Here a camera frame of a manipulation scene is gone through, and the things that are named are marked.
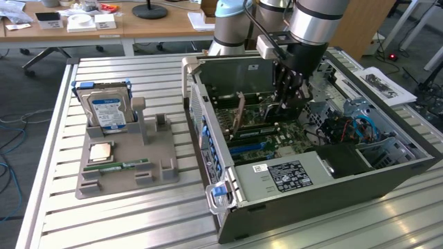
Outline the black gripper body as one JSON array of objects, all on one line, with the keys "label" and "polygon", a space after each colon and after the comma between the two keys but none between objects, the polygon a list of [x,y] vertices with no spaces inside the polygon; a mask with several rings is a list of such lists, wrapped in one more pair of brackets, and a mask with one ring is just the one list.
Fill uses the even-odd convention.
[{"label": "black gripper body", "polygon": [[301,74],[303,78],[308,78],[321,61],[323,54],[328,47],[328,43],[321,45],[309,45],[305,43],[295,43],[287,46],[287,59],[277,61],[275,66],[275,78],[277,78],[285,69],[285,72]]}]

